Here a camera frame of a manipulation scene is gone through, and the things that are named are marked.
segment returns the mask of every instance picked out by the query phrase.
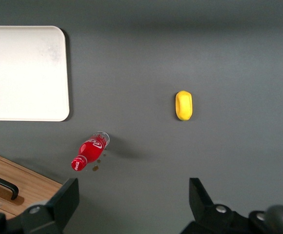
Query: red plastic bottle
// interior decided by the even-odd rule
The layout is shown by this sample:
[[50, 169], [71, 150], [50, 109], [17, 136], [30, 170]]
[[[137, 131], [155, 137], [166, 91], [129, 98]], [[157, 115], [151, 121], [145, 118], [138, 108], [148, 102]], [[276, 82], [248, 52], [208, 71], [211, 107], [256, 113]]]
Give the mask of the red plastic bottle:
[[96, 161], [109, 142], [109, 135], [105, 132], [97, 132], [92, 135], [79, 148], [78, 156], [71, 163], [72, 168], [75, 171], [81, 171], [87, 163]]

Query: gray table surface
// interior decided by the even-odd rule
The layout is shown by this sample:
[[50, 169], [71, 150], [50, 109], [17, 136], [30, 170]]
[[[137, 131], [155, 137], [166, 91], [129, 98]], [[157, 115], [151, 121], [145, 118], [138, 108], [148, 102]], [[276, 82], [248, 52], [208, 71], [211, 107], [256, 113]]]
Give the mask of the gray table surface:
[[[66, 33], [68, 119], [0, 121], [1, 156], [79, 178], [66, 234], [180, 233], [190, 177], [242, 215], [283, 204], [283, 1], [0, 1], [0, 25]], [[111, 136], [100, 169], [73, 171], [99, 130]]]

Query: bottle label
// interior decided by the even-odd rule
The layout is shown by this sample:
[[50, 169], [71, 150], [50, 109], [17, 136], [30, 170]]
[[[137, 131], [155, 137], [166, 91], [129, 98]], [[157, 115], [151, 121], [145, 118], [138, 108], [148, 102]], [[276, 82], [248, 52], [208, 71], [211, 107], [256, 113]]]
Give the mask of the bottle label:
[[79, 162], [76, 162], [76, 164], [75, 164], [75, 167], [74, 167], [74, 170], [78, 170], [78, 166], [79, 166]]
[[95, 147], [97, 147], [99, 149], [102, 149], [102, 144], [99, 141], [97, 141], [96, 139], [92, 139], [91, 138], [91, 139], [89, 139], [86, 142], [91, 142], [93, 144], [93, 146], [95, 146]]

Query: black handle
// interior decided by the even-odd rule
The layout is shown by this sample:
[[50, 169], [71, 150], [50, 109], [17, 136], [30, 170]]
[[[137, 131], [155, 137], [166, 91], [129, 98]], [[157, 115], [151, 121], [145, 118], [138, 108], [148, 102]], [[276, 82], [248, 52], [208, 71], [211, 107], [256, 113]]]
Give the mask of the black handle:
[[12, 200], [15, 200], [18, 196], [18, 193], [19, 193], [19, 189], [16, 185], [4, 180], [4, 179], [1, 179], [0, 178], [0, 185], [1, 186], [4, 186], [5, 188], [7, 189], [10, 189], [12, 191], [12, 196], [11, 196], [11, 199]]

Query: bottle cap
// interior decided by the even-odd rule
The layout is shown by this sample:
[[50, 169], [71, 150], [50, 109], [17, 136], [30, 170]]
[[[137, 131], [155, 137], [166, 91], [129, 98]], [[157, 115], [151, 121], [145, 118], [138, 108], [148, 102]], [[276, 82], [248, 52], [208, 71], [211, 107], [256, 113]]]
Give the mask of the bottle cap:
[[71, 163], [71, 166], [75, 171], [83, 170], [86, 165], [87, 159], [82, 155], [78, 155]]

